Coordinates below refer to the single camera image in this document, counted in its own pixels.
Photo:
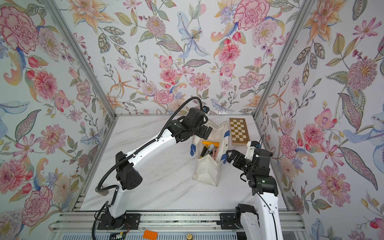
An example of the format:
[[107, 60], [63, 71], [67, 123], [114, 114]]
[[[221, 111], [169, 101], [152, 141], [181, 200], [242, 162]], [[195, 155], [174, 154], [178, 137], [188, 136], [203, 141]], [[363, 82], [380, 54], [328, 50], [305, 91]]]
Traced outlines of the grey art knife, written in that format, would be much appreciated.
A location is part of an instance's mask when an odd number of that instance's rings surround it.
[[206, 155], [207, 155], [207, 156], [208, 156], [208, 155], [211, 155], [212, 152], [213, 152], [213, 149], [214, 149], [214, 148], [215, 148], [215, 145], [214, 145], [214, 144], [211, 144], [211, 145], [209, 146], [209, 149], [208, 149]]

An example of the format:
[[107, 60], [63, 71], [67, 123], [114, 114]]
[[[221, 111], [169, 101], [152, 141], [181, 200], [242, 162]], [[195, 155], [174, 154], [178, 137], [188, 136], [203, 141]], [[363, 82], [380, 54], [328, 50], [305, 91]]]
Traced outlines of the yellow slim art knife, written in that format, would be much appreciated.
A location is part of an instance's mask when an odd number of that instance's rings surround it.
[[220, 143], [218, 142], [211, 142], [211, 141], [203, 141], [203, 145], [207, 146], [208, 148], [213, 145], [214, 147], [218, 148], [220, 146]]

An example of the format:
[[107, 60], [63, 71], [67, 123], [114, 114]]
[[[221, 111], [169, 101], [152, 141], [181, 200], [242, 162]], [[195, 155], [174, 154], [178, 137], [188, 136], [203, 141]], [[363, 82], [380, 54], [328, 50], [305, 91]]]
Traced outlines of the light pink art knife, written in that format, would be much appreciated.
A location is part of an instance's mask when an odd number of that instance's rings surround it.
[[213, 149], [213, 152], [212, 152], [212, 157], [213, 157], [214, 160], [216, 160], [217, 155], [218, 155], [218, 148], [215, 147], [215, 148]]

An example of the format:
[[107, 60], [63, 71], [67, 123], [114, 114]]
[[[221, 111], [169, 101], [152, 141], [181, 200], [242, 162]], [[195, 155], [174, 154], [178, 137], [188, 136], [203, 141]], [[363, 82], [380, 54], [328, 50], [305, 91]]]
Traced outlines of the white Doraemon canvas pouch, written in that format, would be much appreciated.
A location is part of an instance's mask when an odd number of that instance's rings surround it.
[[221, 166], [227, 160], [230, 128], [226, 122], [216, 125], [208, 121], [206, 126], [212, 128], [208, 139], [194, 136], [191, 144], [191, 156], [197, 159], [193, 180], [217, 187]]

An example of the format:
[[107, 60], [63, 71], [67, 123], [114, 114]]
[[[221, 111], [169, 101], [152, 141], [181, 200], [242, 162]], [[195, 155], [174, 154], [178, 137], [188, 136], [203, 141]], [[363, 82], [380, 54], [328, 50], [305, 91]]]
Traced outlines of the black yellow utility knife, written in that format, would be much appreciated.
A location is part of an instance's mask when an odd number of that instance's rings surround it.
[[202, 152], [201, 152], [200, 158], [203, 158], [203, 157], [206, 155], [208, 149], [209, 149], [209, 148], [208, 148], [207, 146], [204, 146], [204, 147], [203, 147], [203, 150], [202, 150]]

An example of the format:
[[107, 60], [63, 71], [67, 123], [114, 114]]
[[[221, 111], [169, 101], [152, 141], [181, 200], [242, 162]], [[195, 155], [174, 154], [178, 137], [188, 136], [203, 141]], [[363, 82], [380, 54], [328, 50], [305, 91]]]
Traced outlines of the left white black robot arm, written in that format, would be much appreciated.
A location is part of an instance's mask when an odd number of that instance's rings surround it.
[[208, 127], [207, 106], [191, 108], [186, 116], [169, 118], [162, 130], [139, 148], [128, 152], [118, 152], [116, 163], [100, 179], [95, 191], [99, 194], [114, 191], [111, 201], [106, 201], [97, 213], [100, 227], [119, 229], [128, 223], [126, 205], [131, 191], [137, 188], [143, 177], [140, 170], [161, 152], [191, 137], [207, 139], [212, 128]]

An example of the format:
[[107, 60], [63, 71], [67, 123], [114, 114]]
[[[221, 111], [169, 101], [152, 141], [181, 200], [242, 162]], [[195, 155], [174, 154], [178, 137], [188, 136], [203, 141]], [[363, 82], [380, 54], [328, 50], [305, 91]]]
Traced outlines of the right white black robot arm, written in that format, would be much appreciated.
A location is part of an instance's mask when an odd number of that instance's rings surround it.
[[270, 175], [272, 153], [249, 147], [246, 154], [228, 150], [226, 160], [242, 171], [243, 182], [256, 198], [254, 206], [238, 204], [234, 222], [245, 232], [247, 240], [282, 240], [283, 231], [279, 215], [279, 190], [276, 179]]

